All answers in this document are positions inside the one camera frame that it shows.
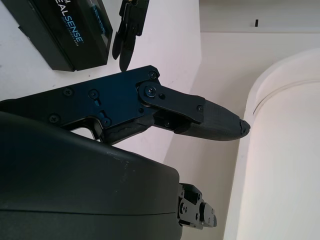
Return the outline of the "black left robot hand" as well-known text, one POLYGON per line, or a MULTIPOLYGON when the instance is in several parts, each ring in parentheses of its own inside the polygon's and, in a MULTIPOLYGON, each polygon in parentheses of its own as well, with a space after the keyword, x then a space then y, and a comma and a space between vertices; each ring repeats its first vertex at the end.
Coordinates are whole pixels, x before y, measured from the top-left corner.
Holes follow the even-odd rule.
POLYGON ((118 31, 115 33, 112 57, 119 59, 119 68, 125 72, 131 62, 136 37, 142 35, 149 0, 123 0, 119 10, 121 17, 118 31))

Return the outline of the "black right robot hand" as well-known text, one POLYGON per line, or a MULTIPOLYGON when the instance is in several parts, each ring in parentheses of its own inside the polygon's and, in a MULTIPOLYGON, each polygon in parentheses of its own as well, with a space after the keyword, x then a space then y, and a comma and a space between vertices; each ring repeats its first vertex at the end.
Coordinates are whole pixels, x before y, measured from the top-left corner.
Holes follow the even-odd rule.
POLYGON ((172 167, 115 147, 158 127, 233 141, 250 125, 149 65, 0 103, 3 240, 179 240, 217 226, 172 167))

